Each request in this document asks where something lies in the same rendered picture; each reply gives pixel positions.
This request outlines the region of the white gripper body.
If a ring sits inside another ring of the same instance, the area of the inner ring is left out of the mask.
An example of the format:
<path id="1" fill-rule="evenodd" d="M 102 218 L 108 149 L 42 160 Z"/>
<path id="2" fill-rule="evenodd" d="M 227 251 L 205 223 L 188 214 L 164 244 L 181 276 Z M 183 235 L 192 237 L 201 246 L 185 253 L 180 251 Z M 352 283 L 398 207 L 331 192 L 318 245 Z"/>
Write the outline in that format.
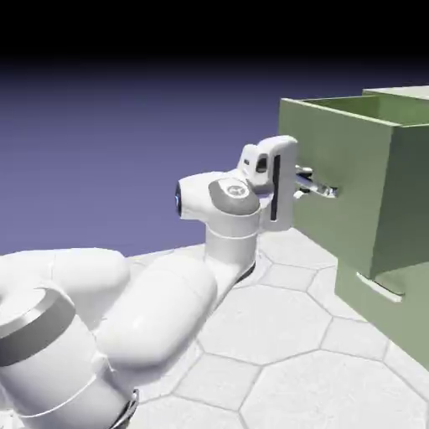
<path id="1" fill-rule="evenodd" d="M 257 145 L 256 172 L 269 199 L 261 215 L 264 231 L 283 231 L 292 226 L 297 140 L 290 136 L 268 137 Z"/>

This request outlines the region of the silver curved drawer handle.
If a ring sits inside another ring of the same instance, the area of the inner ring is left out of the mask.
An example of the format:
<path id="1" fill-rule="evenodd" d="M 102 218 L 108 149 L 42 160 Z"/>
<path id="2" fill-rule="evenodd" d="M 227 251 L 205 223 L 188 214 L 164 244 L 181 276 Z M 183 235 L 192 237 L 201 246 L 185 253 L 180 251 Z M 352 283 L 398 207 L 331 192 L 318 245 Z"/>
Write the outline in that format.
<path id="1" fill-rule="evenodd" d="M 296 183 L 302 192 L 314 193 L 328 199 L 336 199 L 338 197 L 339 190 L 337 188 L 313 181 L 310 178 L 297 175 Z"/>

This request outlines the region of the green open drawer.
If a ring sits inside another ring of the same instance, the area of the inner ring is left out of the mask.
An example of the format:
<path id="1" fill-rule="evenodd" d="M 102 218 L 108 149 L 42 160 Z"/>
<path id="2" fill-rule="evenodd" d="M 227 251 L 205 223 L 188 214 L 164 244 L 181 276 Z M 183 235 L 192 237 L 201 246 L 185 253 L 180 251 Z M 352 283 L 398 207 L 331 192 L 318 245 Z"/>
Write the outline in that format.
<path id="1" fill-rule="evenodd" d="M 284 98 L 279 131 L 335 199 L 296 202 L 294 225 L 367 277 L 429 262 L 429 100 Z"/>

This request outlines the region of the green cabinet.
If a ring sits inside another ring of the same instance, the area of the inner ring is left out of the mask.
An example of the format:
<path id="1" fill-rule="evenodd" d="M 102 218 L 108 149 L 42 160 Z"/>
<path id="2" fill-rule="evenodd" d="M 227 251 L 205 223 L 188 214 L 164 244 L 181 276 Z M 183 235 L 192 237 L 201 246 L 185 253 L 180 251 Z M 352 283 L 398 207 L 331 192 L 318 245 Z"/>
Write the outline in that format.
<path id="1" fill-rule="evenodd" d="M 429 85 L 364 90 L 377 114 L 395 123 L 385 172 L 370 273 L 405 293 L 400 269 L 429 262 Z"/>

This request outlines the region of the green closed drawer front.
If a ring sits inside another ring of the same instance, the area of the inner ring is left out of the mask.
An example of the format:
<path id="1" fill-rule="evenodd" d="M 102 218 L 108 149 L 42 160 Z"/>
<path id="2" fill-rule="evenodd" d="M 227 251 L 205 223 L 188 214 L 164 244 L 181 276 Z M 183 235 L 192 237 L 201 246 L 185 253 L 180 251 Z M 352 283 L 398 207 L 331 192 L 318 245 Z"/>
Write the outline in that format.
<path id="1" fill-rule="evenodd" d="M 398 271 L 405 293 L 399 302 L 362 282 L 338 264 L 335 293 L 353 310 L 429 370 L 429 262 Z"/>

